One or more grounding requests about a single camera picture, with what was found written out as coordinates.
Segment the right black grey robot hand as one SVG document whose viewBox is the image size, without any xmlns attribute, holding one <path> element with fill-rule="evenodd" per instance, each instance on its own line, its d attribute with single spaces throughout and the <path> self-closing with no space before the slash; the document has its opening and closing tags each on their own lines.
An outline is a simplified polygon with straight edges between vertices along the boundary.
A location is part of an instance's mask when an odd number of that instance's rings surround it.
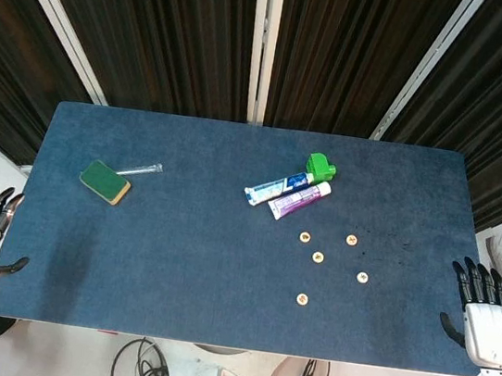
<svg viewBox="0 0 502 376">
<path fill-rule="evenodd" d="M 459 332 L 450 316 L 439 314 L 445 334 L 467 351 L 475 366 L 502 370 L 502 277 L 495 269 L 475 264 L 469 257 L 452 268 L 458 283 L 463 317 Z"/>
</svg>

